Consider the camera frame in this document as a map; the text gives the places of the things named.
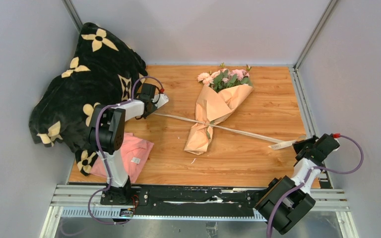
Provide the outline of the beige ribbon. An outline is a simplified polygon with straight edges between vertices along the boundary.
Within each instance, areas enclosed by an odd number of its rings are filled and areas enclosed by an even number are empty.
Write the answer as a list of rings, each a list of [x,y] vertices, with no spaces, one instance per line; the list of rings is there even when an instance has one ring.
[[[188,122],[198,123],[198,124],[202,124],[202,125],[206,125],[206,126],[210,126],[210,127],[215,127],[215,128],[219,128],[219,129],[222,129],[222,130],[230,131],[230,132],[233,132],[233,133],[245,135],[245,136],[248,136],[248,137],[253,137],[253,138],[256,138],[256,139],[261,139],[261,140],[264,140],[264,141],[272,142],[273,144],[268,146],[272,150],[284,149],[284,148],[292,146],[295,142],[301,142],[302,140],[307,139],[306,135],[301,135],[301,136],[299,136],[295,140],[284,141],[284,140],[280,140],[280,139],[276,139],[276,138],[272,138],[272,137],[268,137],[268,136],[264,136],[264,135],[260,135],[260,134],[255,134],[255,133],[251,133],[251,132],[247,132],[247,131],[242,131],[242,130],[231,129],[231,128],[227,128],[227,127],[223,127],[223,126],[219,126],[219,125],[214,125],[214,124],[206,123],[206,122],[202,122],[202,121],[197,121],[197,120],[194,120],[194,119],[188,119],[188,118],[184,118],[184,117],[180,117],[180,116],[174,116],[174,115],[168,115],[168,114],[160,114],[160,113],[154,113],[154,114],[158,115],[158,116],[162,116],[162,117],[168,117],[168,118],[178,119],[178,120],[182,120],[182,121],[188,121]]]

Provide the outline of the pink fake rose stem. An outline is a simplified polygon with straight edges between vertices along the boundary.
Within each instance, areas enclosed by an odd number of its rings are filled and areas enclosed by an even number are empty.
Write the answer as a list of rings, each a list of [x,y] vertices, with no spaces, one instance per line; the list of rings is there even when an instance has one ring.
[[[251,66],[246,65],[245,69],[229,70],[224,63],[221,63],[220,70],[216,72],[216,75],[214,73],[211,75],[213,82],[210,87],[214,91],[220,92],[223,89],[240,85],[253,86],[250,79],[251,69]]]
[[[208,72],[204,72],[197,77],[197,81],[204,86],[211,86],[214,84],[214,77],[214,73],[210,74]]]

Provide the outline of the green and tan wrapping paper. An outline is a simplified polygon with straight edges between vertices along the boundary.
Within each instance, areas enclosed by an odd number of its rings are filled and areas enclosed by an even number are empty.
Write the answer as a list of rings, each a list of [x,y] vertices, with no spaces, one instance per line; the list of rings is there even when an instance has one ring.
[[[225,121],[253,89],[239,85],[216,92],[203,86],[195,103],[196,123],[190,128],[184,151],[196,155],[207,152],[213,139],[213,126]]]

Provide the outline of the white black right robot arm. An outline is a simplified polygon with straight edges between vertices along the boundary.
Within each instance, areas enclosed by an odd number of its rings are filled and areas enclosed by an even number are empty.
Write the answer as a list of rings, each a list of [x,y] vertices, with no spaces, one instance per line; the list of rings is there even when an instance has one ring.
[[[273,229],[285,234],[292,229],[315,205],[311,188],[323,171],[323,161],[340,147],[334,134],[295,141],[294,173],[291,177],[275,178],[254,206],[267,219],[266,236],[272,237]]]

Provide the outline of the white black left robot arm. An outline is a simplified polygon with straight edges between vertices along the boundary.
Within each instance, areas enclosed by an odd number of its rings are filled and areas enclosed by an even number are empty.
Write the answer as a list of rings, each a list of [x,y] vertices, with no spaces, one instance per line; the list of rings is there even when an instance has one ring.
[[[145,119],[165,105],[169,99],[163,85],[144,83],[141,91],[114,105],[98,105],[92,114],[88,141],[102,160],[107,186],[102,190],[102,204],[129,204],[133,198],[130,177],[121,159],[125,123],[129,119]]]

